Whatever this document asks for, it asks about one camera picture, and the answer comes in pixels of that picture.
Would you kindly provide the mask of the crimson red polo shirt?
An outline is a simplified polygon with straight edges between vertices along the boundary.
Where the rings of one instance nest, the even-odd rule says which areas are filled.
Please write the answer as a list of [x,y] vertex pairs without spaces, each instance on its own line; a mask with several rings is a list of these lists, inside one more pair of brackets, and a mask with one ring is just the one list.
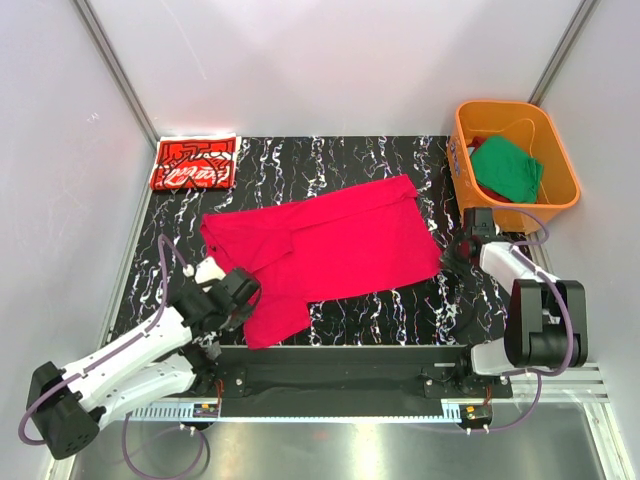
[[207,252],[225,271],[242,267],[262,296],[244,336],[271,347],[311,324],[311,303],[392,290],[434,277],[441,251],[406,175],[315,198],[206,214]]

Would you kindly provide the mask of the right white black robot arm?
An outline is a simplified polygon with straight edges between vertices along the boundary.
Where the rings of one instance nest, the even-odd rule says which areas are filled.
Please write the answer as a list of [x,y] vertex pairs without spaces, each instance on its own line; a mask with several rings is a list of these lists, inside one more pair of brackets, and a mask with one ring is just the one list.
[[563,280],[534,263],[499,233],[496,210],[470,207],[462,230],[441,256],[443,267],[462,274],[471,267],[494,278],[509,295],[504,334],[467,346],[452,371],[461,387],[531,372],[555,377],[588,359],[586,293],[576,280]]

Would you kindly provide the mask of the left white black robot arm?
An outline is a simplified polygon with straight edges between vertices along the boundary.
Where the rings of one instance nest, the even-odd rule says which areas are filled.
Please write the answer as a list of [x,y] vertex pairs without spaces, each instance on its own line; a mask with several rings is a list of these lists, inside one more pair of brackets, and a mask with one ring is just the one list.
[[62,460],[129,412],[172,395],[208,393],[214,360],[195,340],[242,325],[261,293],[242,268],[193,277],[150,319],[100,350],[63,367],[44,363],[31,377],[20,440]]

